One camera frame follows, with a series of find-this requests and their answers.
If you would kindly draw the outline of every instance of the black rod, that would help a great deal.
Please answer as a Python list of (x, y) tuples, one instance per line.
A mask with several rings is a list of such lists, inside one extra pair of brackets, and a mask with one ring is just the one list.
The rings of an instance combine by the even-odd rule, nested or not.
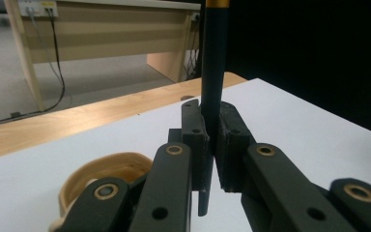
[[(204, 40), (202, 50), (201, 114), (210, 137), (210, 151), (215, 154), (224, 80), (228, 34), (229, 0), (207, 0), (204, 17)], [(208, 211), (214, 157), (206, 163), (206, 190), (198, 195), (198, 216)]]

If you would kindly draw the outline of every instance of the black curtain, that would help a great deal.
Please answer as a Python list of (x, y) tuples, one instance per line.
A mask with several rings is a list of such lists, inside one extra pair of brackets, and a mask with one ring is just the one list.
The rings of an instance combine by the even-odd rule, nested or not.
[(371, 1), (231, 0), (226, 71), (371, 130)]

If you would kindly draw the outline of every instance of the white tabletop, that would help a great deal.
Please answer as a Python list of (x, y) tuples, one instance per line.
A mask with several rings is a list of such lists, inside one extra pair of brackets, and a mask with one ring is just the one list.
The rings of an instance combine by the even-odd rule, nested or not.
[[(371, 184), (371, 131), (261, 79), (225, 89), (223, 100), (237, 107), (257, 142), (282, 149), (311, 182), (326, 189), (338, 178)], [(90, 160), (118, 152), (153, 158), (167, 142), (168, 129), (181, 126), (180, 105), (0, 158), (0, 231), (47, 231), (59, 216), (60, 187)], [(250, 231), (241, 195), (219, 188), (216, 169), (207, 216), (197, 216), (193, 198), (191, 231)]]
[(159, 0), (58, 0), (58, 1), (200, 11), (200, 4), (175, 1), (159, 1)]

